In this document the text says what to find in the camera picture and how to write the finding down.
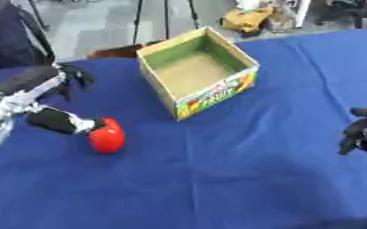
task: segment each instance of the red ball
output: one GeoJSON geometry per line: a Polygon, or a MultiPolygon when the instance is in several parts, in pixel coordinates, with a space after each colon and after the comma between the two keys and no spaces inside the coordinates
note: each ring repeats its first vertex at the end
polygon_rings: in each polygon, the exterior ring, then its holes
{"type": "Polygon", "coordinates": [[[106,126],[89,132],[90,145],[98,153],[114,153],[124,144],[124,131],[112,118],[101,120],[106,126]]]}

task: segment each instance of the cardboard box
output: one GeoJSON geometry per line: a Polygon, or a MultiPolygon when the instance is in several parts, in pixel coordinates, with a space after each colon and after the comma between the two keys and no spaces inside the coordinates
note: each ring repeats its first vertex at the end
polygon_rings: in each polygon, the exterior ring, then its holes
{"type": "Polygon", "coordinates": [[[143,76],[176,120],[199,113],[251,86],[257,61],[202,28],[138,51],[143,76]]]}

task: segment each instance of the tripod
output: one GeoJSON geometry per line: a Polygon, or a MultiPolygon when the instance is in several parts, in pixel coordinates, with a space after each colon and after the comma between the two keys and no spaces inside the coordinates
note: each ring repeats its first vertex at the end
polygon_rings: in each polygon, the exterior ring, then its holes
{"type": "MultiPolygon", "coordinates": [[[[192,15],[192,19],[194,22],[194,27],[196,29],[198,29],[200,27],[199,24],[199,17],[198,14],[196,13],[195,7],[194,7],[194,3],[193,0],[188,0],[188,4],[189,7],[191,9],[191,15],[192,15]]],[[[138,2],[138,8],[136,11],[136,19],[133,22],[133,24],[135,25],[135,31],[133,33],[133,44],[136,44],[137,38],[138,38],[138,34],[139,34],[139,26],[141,24],[141,10],[143,8],[143,0],[139,0],[138,2]]],[[[166,39],[170,38],[170,33],[169,33],[169,2],[168,0],[164,0],[164,18],[165,18],[165,27],[166,27],[166,39]]]]}

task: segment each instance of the tripod leg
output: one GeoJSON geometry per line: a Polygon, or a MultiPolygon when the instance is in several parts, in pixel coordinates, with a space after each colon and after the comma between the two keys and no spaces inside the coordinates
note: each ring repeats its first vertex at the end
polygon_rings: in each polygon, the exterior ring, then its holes
{"type": "Polygon", "coordinates": [[[191,7],[191,13],[192,13],[193,21],[194,21],[194,27],[196,29],[198,29],[200,27],[200,24],[199,24],[199,16],[196,13],[196,9],[194,8],[193,0],[188,0],[188,2],[189,2],[189,7],[191,7]]]}
{"type": "Polygon", "coordinates": [[[354,16],[354,27],[357,29],[363,28],[363,18],[361,17],[361,15],[354,16]]]}
{"type": "Polygon", "coordinates": [[[169,39],[169,5],[168,0],[164,1],[164,13],[165,13],[165,20],[166,20],[166,39],[169,39]]]}
{"type": "Polygon", "coordinates": [[[36,3],[34,0],[29,0],[29,4],[31,9],[33,10],[33,13],[35,14],[36,19],[38,20],[38,24],[44,31],[48,31],[48,28],[50,28],[49,25],[46,25],[43,21],[43,18],[40,15],[40,12],[38,11],[38,7],[36,6],[36,3]]]}
{"type": "Polygon", "coordinates": [[[139,24],[141,23],[141,8],[143,7],[143,0],[139,0],[138,3],[138,10],[136,12],[136,19],[133,22],[133,24],[135,25],[135,31],[133,34],[133,44],[136,44],[136,40],[138,38],[138,32],[139,32],[139,24]]]}

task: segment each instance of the table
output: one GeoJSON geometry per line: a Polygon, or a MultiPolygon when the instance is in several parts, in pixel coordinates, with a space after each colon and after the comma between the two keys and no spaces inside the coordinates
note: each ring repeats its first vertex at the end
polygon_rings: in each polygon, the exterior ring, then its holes
{"type": "Polygon", "coordinates": [[[367,154],[337,154],[348,109],[367,106],[367,30],[238,45],[260,61],[257,87],[180,123],[134,59],[75,63],[98,82],[48,104],[116,118],[126,145],[97,156],[83,136],[19,122],[0,148],[0,229],[367,222],[367,154]]]}

